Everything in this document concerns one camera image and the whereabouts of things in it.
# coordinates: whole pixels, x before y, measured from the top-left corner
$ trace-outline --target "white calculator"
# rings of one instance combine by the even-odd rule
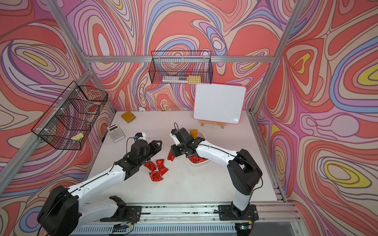
[[[117,124],[108,126],[107,129],[114,142],[118,142],[125,137]]]

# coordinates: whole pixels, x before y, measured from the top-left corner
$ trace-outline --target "black wire basket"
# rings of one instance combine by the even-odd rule
[[[211,51],[152,51],[151,83],[211,84]]]
[[[35,129],[45,113],[32,129],[32,132],[55,149],[81,150],[108,101],[107,92],[92,86],[76,85],[71,90],[63,104],[54,109],[55,113],[47,124],[43,128]],[[72,139],[80,133],[80,139]]]

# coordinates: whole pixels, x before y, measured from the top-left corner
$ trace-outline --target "colorful swirl wallpaper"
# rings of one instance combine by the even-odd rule
[[[84,69],[41,0],[0,1],[0,171]],[[81,182],[110,123],[104,108],[81,151],[42,142],[0,195],[0,236],[35,235],[49,191]]]
[[[273,55],[294,6],[289,0],[60,1],[86,55],[211,50],[216,56]],[[216,63],[214,83],[247,87],[244,109],[267,63]],[[116,110],[193,109],[195,85],[151,85],[148,63],[93,63]]]
[[[378,235],[378,1],[310,0],[254,115],[311,235]]]

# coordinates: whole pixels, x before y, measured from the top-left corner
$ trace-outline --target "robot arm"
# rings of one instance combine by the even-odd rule
[[[117,196],[86,204],[93,196],[124,181],[161,150],[161,141],[147,143],[144,133],[137,133],[131,151],[104,172],[68,188],[54,188],[37,220],[51,236],[69,235],[76,227],[91,221],[115,217],[122,219],[125,204]]]
[[[231,203],[232,214],[240,219],[247,210],[253,188],[260,181],[262,171],[247,150],[227,150],[215,146],[201,137],[194,139],[186,129],[173,129],[171,137],[172,154],[177,157],[182,154],[198,156],[218,163],[228,169],[231,181],[236,188],[234,200]]]

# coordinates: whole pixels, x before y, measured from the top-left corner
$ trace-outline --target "red candy wrapper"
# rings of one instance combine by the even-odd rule
[[[168,154],[168,160],[173,161],[174,159],[175,159],[175,157],[173,156],[172,150],[170,150],[169,154]]]
[[[189,161],[197,164],[198,163],[198,156],[193,155],[193,156],[189,157]]]
[[[197,163],[201,163],[201,162],[204,162],[204,161],[206,161],[206,160],[208,160],[208,159],[206,159],[206,158],[201,158],[201,157],[198,157],[198,156],[191,156],[191,157],[189,157],[189,161],[191,161],[192,163],[194,163],[194,164],[197,164]]]
[[[150,173],[150,178],[152,181],[160,181],[163,180],[163,178],[160,176],[160,173],[158,171],[153,171]]]
[[[156,165],[161,175],[164,175],[168,171],[168,169],[164,167],[164,159],[156,160]]]
[[[156,165],[152,162],[152,161],[149,161],[145,164],[143,164],[145,167],[147,167],[148,169],[150,169],[150,171],[155,171],[156,170]]]
[[[198,163],[204,162],[204,161],[206,161],[206,160],[208,160],[208,159],[199,157],[199,158],[198,158]]]

